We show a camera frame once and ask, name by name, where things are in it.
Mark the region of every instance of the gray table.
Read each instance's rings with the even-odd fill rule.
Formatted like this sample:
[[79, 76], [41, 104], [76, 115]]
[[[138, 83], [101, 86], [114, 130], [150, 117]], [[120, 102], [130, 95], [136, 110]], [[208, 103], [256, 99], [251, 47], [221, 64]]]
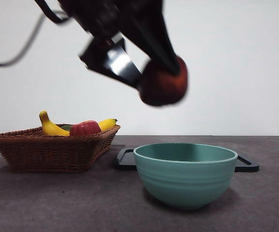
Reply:
[[[136, 171], [112, 161], [125, 148], [158, 142], [219, 145], [260, 163], [235, 173], [226, 193], [196, 211], [163, 205]], [[279, 137], [116, 136], [80, 174], [13, 173], [0, 156], [0, 232], [279, 232]]]

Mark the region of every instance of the bell pepper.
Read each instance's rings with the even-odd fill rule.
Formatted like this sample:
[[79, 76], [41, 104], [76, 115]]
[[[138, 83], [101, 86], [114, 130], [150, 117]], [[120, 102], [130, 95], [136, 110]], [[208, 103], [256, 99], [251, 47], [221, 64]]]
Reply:
[[70, 128], [70, 136], [90, 135], [101, 132], [101, 128], [96, 121], [88, 120], [74, 124]]

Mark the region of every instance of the apple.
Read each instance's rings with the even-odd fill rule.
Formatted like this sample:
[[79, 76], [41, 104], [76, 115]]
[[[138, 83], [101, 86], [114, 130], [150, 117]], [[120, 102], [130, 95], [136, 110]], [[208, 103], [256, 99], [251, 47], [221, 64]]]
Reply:
[[70, 136], [90, 135], [101, 132], [101, 128], [94, 120], [74, 124], [70, 128]]
[[144, 103], [161, 106], [176, 103], [184, 97], [188, 71], [182, 58], [177, 56], [177, 60], [181, 69], [178, 75], [172, 75], [152, 60], [147, 63], [137, 87]]

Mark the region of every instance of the green bowl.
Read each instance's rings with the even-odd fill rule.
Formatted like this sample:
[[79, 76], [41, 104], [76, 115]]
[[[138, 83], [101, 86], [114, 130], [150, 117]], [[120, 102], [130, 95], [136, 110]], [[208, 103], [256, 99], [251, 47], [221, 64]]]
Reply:
[[134, 149], [145, 188], [165, 204], [196, 209], [219, 198], [229, 187], [237, 153], [189, 143], [149, 144]]

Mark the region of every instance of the woven basket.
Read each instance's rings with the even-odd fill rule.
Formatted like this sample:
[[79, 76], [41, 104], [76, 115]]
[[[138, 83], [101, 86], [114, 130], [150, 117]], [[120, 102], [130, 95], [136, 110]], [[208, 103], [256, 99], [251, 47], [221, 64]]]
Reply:
[[45, 136], [42, 127], [0, 133], [0, 153], [15, 172], [85, 172], [111, 148], [119, 129], [88, 136]]

